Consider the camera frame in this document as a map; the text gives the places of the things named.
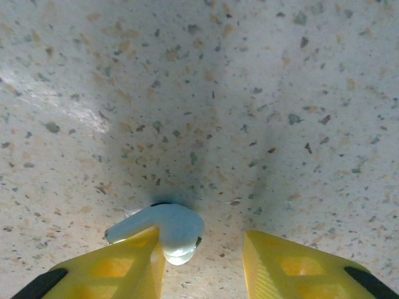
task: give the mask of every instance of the yellow plastic part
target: yellow plastic part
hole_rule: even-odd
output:
[[[249,299],[374,299],[344,267],[363,266],[255,230],[244,236]]]
[[[158,230],[62,262],[68,274],[43,299],[159,299],[165,258]]]

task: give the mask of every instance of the terrazzo floor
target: terrazzo floor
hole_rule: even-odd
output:
[[[163,298],[245,298],[245,229],[399,292],[398,9],[3,0],[0,298],[160,196],[206,223]]]

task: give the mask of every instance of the white earbud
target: white earbud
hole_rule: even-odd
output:
[[[163,255],[172,265],[183,265],[194,255],[205,230],[204,220],[179,204],[153,204],[105,231],[108,243],[121,242],[149,227],[160,230]]]

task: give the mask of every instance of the speckled surface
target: speckled surface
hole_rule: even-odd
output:
[[[3,1],[0,298],[167,194],[207,228],[164,298],[245,298],[248,228],[399,291],[398,8]]]

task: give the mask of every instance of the wireless earbud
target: wireless earbud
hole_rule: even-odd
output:
[[[160,231],[163,255],[172,265],[183,265],[202,241],[204,220],[179,204],[161,202],[146,207],[105,231],[108,243],[121,242],[149,227]]]

